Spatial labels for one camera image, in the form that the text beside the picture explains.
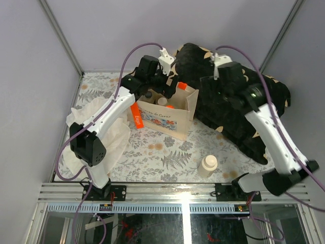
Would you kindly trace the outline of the beige bottle with beige cap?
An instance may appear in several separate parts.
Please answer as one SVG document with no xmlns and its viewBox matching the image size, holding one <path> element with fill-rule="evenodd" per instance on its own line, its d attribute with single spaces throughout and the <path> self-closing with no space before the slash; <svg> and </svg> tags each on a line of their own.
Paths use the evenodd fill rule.
<svg viewBox="0 0 325 244">
<path fill-rule="evenodd" d="M 198 167 L 198 174 L 203 178 L 209 178 L 218 166 L 217 158 L 214 155 L 204 157 Z"/>
</svg>

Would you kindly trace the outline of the clear bottle with black cap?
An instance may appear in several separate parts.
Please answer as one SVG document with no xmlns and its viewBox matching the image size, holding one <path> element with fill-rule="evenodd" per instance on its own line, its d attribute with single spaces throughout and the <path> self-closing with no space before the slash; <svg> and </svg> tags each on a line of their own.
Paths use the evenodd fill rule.
<svg viewBox="0 0 325 244">
<path fill-rule="evenodd" d="M 154 101 L 154 97 L 152 92 L 148 91 L 145 95 L 144 95 L 144 101 L 147 103 L 152 103 Z"/>
</svg>

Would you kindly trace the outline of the beige canvas tote bag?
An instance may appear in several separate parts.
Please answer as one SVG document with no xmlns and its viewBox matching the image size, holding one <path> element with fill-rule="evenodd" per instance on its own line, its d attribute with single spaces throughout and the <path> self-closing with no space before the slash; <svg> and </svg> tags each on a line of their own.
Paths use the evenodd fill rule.
<svg viewBox="0 0 325 244">
<path fill-rule="evenodd" d="M 148 127 L 185 141 L 193 122 L 199 90 L 180 82 L 170 99 L 152 89 L 149 92 L 152 92 L 154 101 L 147 103 L 141 96 L 136 106 L 127 110 L 127 118 L 135 123 L 137 129 Z M 157 105 L 161 97 L 168 100 L 167 106 Z"/>
</svg>

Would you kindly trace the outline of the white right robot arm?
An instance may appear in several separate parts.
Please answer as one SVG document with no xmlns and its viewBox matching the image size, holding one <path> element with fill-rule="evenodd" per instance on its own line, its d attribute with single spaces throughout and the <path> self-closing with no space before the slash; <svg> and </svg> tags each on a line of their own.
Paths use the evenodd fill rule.
<svg viewBox="0 0 325 244">
<path fill-rule="evenodd" d="M 274 162 L 271 170 L 246 173 L 232 182 L 232 196 L 240 201 L 256 191 L 280 196 L 319 169 L 315 160 L 308 160 L 296 147 L 276 112 L 262 74 L 257 74 L 260 83 L 249 84 L 241 64 L 228 62 L 217 65 L 214 76 L 200 79 L 203 104 L 212 111 L 214 105 L 225 102 L 240 112 L 255 128 Z"/>
</svg>

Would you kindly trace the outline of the green bottle with cream cap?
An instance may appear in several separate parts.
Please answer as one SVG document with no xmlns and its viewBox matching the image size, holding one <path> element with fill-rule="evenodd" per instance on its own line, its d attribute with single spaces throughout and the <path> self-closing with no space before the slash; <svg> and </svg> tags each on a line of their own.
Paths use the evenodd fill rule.
<svg viewBox="0 0 325 244">
<path fill-rule="evenodd" d="M 167 106 L 168 105 L 168 100 L 164 97 L 161 97 L 157 100 L 157 105 L 159 106 Z"/>
</svg>

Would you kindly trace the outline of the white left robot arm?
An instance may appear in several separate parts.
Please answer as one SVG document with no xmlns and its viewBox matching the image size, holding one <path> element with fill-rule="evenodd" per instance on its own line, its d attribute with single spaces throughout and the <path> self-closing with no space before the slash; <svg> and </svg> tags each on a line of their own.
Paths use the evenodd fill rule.
<svg viewBox="0 0 325 244">
<path fill-rule="evenodd" d="M 70 126 L 70 149 L 86 166 L 93 194 L 99 200 L 107 200 L 111 195 L 110 179 L 103 164 L 107 153 L 102 143 L 104 135 L 117 118 L 150 89 L 166 98 L 176 92 L 178 79 L 172 78 L 171 83 L 167 83 L 175 62 L 175 57 L 169 54 L 161 54 L 159 58 L 143 56 L 134 73 L 122 77 L 120 87 L 92 117 Z"/>
</svg>

